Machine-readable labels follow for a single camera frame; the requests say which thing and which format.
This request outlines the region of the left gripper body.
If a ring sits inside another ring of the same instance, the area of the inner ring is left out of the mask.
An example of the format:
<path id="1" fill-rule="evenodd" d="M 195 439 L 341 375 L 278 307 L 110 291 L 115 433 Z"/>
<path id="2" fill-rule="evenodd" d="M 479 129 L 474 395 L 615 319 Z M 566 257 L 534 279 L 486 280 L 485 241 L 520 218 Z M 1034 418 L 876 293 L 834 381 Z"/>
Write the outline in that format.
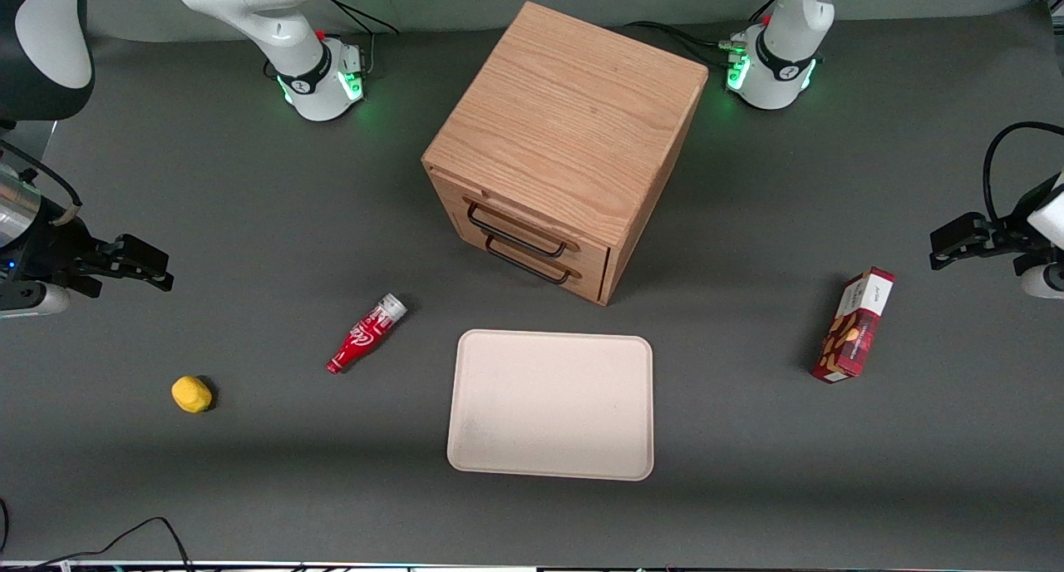
<path id="1" fill-rule="evenodd" d="M 1050 175 L 1023 195 L 1014 209 L 1000 216 L 988 204 L 994 241 L 1000 247 L 1042 262 L 1061 262 L 1063 246 L 1062 174 Z"/>

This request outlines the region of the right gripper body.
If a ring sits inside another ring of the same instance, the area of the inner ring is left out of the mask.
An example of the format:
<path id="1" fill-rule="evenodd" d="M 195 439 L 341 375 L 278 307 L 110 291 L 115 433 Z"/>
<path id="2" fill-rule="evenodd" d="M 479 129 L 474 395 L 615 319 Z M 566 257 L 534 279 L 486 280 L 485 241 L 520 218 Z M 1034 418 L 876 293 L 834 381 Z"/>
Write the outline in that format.
<path id="1" fill-rule="evenodd" d="M 102 282 L 84 273 L 82 260 L 94 260 L 101 239 L 82 220 L 64 226 L 34 223 L 2 247 L 2 281 L 41 281 L 90 298 L 99 297 Z"/>

